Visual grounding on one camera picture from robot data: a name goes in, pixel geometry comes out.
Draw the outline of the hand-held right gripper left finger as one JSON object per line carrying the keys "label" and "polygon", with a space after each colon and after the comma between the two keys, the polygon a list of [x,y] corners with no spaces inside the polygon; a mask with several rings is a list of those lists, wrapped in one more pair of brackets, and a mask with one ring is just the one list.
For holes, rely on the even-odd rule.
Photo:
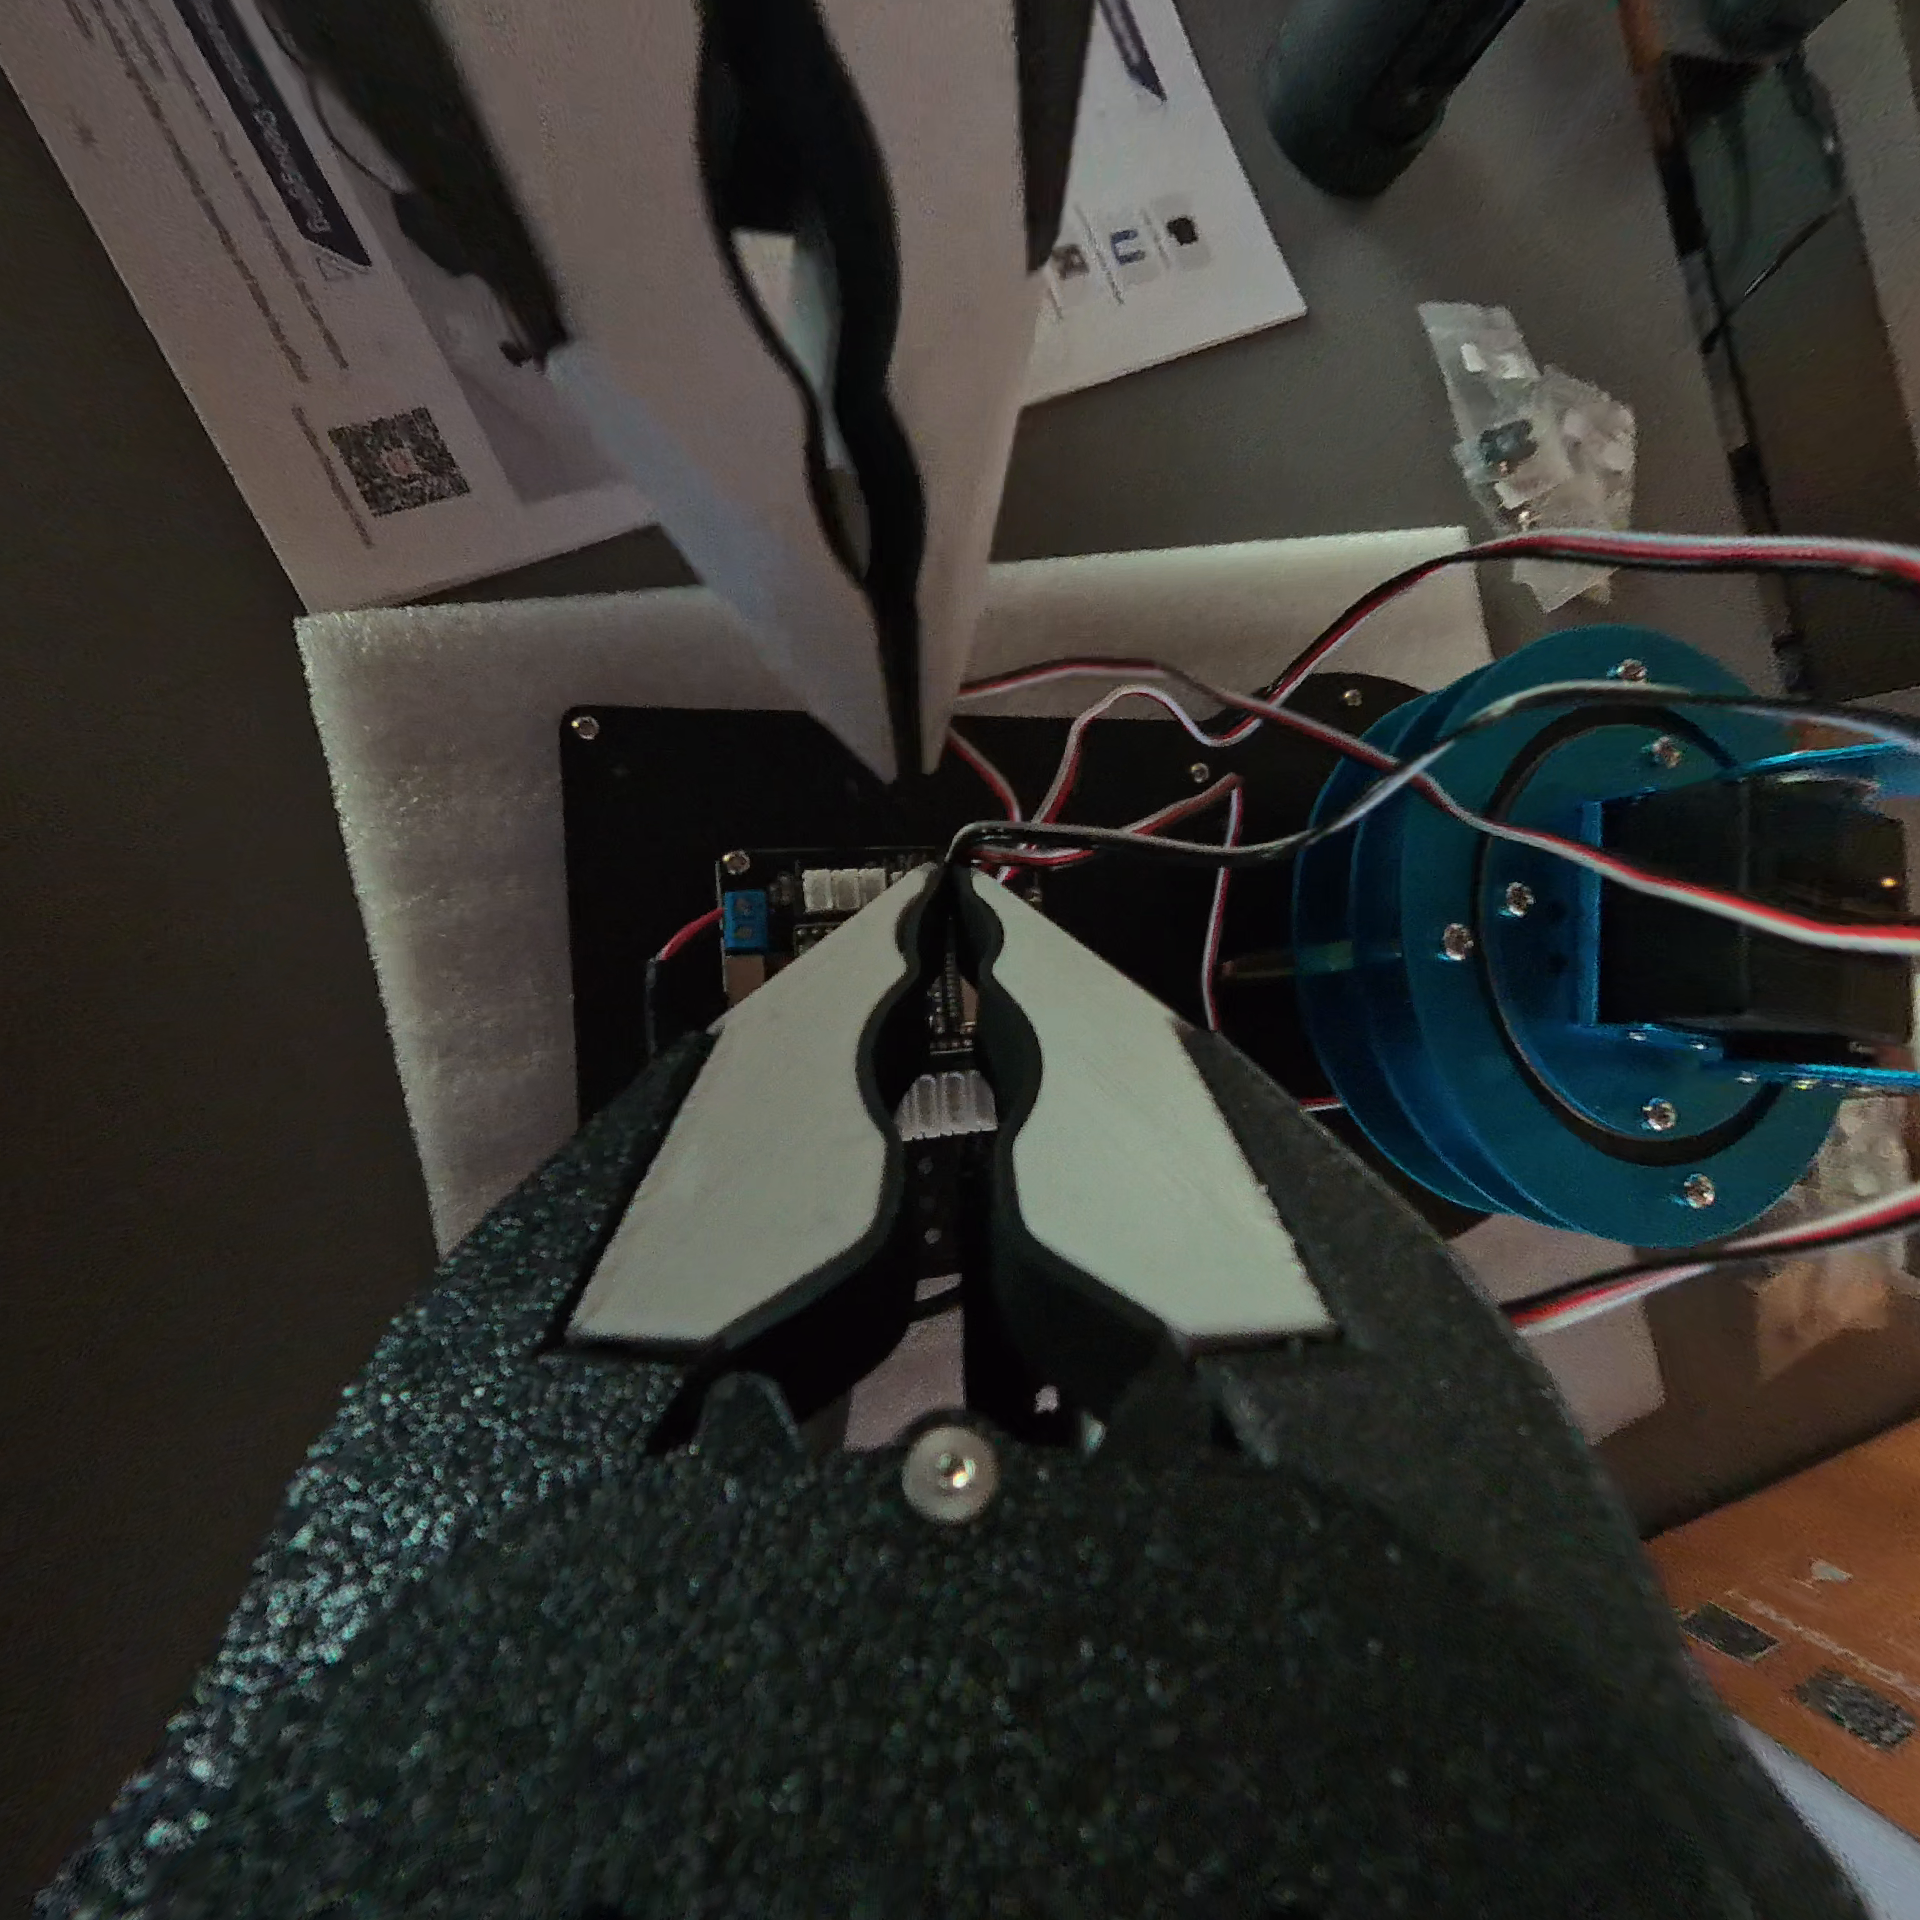
{"label": "hand-held right gripper left finger", "polygon": [[916,1313],[896,1110],[926,1069],[943,869],[909,869],[713,1029],[565,1340],[887,1351]]}

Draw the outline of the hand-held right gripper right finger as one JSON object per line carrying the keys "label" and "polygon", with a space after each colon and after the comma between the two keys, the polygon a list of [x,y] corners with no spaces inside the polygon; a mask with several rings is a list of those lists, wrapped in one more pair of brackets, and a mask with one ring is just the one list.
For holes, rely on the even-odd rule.
{"label": "hand-held right gripper right finger", "polygon": [[1193,1053],[1193,1026],[989,877],[957,877],[1019,1251],[1180,1351],[1338,1315]]}

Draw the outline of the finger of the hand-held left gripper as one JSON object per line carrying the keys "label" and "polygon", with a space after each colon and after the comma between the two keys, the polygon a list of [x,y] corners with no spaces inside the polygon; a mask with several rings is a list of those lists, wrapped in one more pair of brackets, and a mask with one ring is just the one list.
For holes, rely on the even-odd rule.
{"label": "finger of the hand-held left gripper", "polygon": [[783,684],[900,772],[900,252],[825,4],[282,22]]}
{"label": "finger of the hand-held left gripper", "polygon": [[883,772],[934,759],[974,650],[1087,38],[1094,4],[830,4],[876,195],[844,269],[856,384],[836,404],[864,504]]}

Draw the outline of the control circuit board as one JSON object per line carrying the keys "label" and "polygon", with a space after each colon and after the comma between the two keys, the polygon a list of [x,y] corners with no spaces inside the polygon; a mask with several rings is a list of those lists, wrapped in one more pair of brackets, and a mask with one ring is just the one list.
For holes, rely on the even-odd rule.
{"label": "control circuit board", "polygon": [[[718,968],[729,1010],[713,1026],[717,1051],[700,1100],[741,1126],[736,1163],[794,1150],[777,1196],[801,1205],[801,1244],[825,1251],[830,1227],[864,1231],[876,1219],[883,1140],[873,1069],[859,1062],[868,994],[896,994],[907,974],[891,939],[907,911],[873,901],[909,892],[933,847],[746,847],[717,864]],[[979,1072],[979,990],[962,929],[934,936],[926,990],[926,1053],[896,1100],[900,1199],[934,1240],[962,1199],[964,1176],[998,1129],[994,1086]]]}

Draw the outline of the grey desk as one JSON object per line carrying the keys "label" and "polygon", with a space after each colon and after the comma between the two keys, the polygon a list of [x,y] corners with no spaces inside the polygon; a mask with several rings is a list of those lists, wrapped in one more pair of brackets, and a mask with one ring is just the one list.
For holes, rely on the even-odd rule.
{"label": "grey desk", "polygon": [[[1629,94],[1599,130],[1615,394],[1691,376]],[[1338,216],[1253,130],[1309,322],[1022,421],[1003,556],[1454,517],[1413,273],[1487,184]],[[3,1917],[221,1644],[300,1447],[433,1265],[298,594],[3,81]]]}

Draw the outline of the instruction booklet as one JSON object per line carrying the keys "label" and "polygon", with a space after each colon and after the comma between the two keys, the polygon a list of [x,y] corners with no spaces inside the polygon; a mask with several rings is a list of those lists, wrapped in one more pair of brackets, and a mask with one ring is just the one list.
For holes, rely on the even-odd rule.
{"label": "instruction booklet", "polygon": [[[3,76],[311,611],[653,522],[261,4],[0,8]],[[1305,320],[1174,4],[1097,4],[1025,404]]]}

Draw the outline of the white foam sheet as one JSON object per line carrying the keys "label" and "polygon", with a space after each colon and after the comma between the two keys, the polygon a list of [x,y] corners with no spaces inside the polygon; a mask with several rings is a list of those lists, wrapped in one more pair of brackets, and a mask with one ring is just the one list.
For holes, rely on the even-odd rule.
{"label": "white foam sheet", "polygon": [[[1158,658],[1257,687],[1466,527],[998,564],[974,667]],[[298,622],[448,1254],[575,1129],[564,710],[801,710],[709,587]]]}

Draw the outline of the orange white cardboard box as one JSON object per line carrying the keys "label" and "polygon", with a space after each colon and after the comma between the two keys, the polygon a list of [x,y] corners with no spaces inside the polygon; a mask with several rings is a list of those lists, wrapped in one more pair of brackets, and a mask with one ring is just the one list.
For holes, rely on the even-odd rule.
{"label": "orange white cardboard box", "polygon": [[1858,1882],[1920,1913],[1916,1480],[1829,1462],[1648,1549],[1747,1748]]}

